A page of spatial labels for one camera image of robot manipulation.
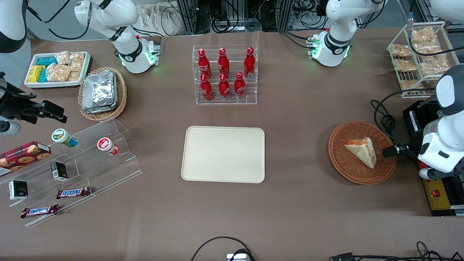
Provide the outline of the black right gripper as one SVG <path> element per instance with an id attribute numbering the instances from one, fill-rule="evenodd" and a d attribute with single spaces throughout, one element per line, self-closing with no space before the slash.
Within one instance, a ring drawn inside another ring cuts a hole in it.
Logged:
<path id="1" fill-rule="evenodd" d="M 0 114 L 10 120 L 23 120 L 31 124 L 36 124 L 37 119 L 50 118 L 63 124 L 67 123 L 65 110 L 50 101 L 43 101 L 43 112 L 41 105 L 32 101 L 36 95 L 16 96 L 4 95 L 0 100 Z"/>

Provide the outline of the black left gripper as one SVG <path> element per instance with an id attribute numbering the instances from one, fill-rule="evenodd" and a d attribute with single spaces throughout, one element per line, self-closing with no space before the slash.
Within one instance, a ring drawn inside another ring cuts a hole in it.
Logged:
<path id="1" fill-rule="evenodd" d="M 420 129 L 414 132 L 408 142 L 402 143 L 401 145 L 392 145 L 382 150 L 384 158 L 414 155 L 418 156 L 422 147 L 424 138 L 424 130 Z"/>

